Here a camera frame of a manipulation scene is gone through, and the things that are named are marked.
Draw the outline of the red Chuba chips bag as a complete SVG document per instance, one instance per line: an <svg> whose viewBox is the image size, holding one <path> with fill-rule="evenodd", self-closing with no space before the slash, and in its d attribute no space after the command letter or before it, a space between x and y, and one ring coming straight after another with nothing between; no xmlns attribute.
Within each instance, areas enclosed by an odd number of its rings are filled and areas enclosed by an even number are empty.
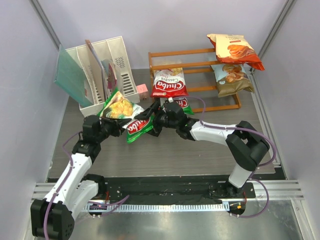
<svg viewBox="0 0 320 240"><path fill-rule="evenodd" d="M176 98L189 95L181 67L154 70L153 77L151 98Z"/></svg>

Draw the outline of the light blue cassava chips bag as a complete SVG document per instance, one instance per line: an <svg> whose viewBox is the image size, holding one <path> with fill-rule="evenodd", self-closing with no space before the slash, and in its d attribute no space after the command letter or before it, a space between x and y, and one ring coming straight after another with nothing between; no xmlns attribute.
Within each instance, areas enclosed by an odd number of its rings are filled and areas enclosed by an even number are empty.
<svg viewBox="0 0 320 240"><path fill-rule="evenodd" d="M242 64L215 64L211 68L215 75L218 97L235 95L242 90L251 93L255 91Z"/></svg>

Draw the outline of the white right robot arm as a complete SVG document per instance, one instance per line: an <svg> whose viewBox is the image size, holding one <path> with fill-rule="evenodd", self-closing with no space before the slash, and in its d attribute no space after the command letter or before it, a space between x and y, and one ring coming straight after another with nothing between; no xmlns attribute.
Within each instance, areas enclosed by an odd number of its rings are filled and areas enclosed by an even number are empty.
<svg viewBox="0 0 320 240"><path fill-rule="evenodd" d="M244 191L244 184L258 168L270 149L263 134L256 131L247 121L236 125L206 123L186 115L175 101L156 100L150 107L134 117L136 120L152 118L151 135L159 136L162 128L174 129L185 140L207 141L227 146L235 167L228 177L226 193L233 198Z"/></svg>

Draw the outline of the beige orange cassava chips bag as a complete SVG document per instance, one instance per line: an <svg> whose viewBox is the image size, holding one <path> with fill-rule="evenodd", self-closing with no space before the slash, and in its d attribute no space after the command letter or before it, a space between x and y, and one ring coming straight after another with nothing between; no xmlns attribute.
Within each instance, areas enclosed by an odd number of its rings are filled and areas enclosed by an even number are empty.
<svg viewBox="0 0 320 240"><path fill-rule="evenodd" d="M256 70L265 70L259 56L243 35L211 33L207 38L214 46L216 59L219 62L247 64Z"/></svg>

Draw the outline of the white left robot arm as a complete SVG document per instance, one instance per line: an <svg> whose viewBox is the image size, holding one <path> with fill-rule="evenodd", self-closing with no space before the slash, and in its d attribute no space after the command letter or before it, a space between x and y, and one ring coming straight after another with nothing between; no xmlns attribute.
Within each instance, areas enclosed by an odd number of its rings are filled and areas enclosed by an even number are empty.
<svg viewBox="0 0 320 240"><path fill-rule="evenodd" d="M102 199L107 192L104 177L86 174L101 151L101 143L108 137L119 137L131 119L105 118L89 115L84 118L82 131L69 163L43 199L35 199L30 207L31 231L46 240L68 240L78 215L87 203Z"/></svg>

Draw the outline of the green Chuba bag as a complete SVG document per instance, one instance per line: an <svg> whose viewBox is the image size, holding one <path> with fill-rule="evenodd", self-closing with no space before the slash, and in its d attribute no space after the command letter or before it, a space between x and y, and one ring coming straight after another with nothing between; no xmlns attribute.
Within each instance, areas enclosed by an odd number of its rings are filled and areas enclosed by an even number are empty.
<svg viewBox="0 0 320 240"><path fill-rule="evenodd" d="M135 119L143 111L143 107L128 100L116 87L97 115L100 118L129 120L122 129L127 131L126 141L131 144L154 128L153 116L147 120Z"/></svg>
<svg viewBox="0 0 320 240"><path fill-rule="evenodd" d="M170 102L168 98L160 98L160 105L165 112L181 112L185 114L194 115L192 108L189 105L189 102L186 97L175 97L173 101Z"/></svg>

